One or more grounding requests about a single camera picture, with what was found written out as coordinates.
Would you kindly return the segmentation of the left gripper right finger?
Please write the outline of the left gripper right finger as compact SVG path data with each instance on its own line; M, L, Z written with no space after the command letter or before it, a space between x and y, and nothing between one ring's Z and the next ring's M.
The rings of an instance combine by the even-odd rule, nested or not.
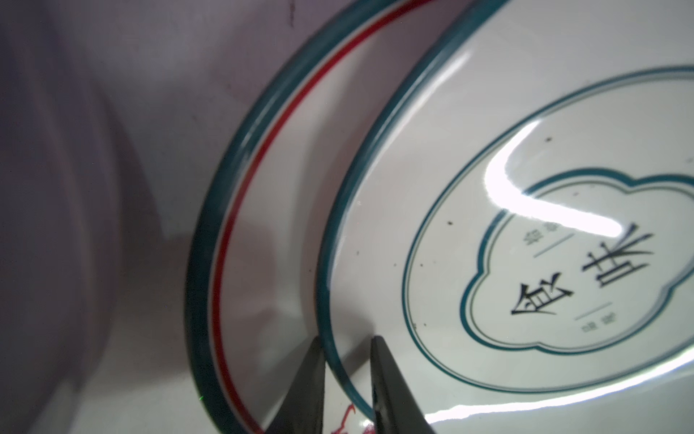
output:
M370 376L375 432L434 434L382 336L370 342Z

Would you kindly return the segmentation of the green rim clover plate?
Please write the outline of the green rim clover plate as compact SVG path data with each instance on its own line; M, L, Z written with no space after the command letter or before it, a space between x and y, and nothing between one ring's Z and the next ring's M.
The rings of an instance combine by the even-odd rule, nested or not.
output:
M476 1L343 180L327 361L385 339L439 433L693 430L693 5Z

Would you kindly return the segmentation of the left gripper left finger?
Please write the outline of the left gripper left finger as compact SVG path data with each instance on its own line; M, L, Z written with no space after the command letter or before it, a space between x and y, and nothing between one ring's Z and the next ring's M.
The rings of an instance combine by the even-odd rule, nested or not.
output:
M315 337L267 434L321 434L325 408L325 352Z

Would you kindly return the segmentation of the lilac bowl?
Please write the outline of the lilac bowl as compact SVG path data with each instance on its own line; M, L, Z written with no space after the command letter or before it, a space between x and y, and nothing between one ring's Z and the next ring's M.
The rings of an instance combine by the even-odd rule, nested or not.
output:
M1 430L63 433L117 287L113 137L47 1L1 5Z

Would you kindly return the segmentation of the orange sunburst plate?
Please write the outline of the orange sunburst plate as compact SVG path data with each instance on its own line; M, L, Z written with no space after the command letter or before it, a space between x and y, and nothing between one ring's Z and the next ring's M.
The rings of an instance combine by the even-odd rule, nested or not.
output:
M316 337L314 275L343 178L457 1L357 1L286 62L226 150L193 235L187 352L220 433L270 425Z

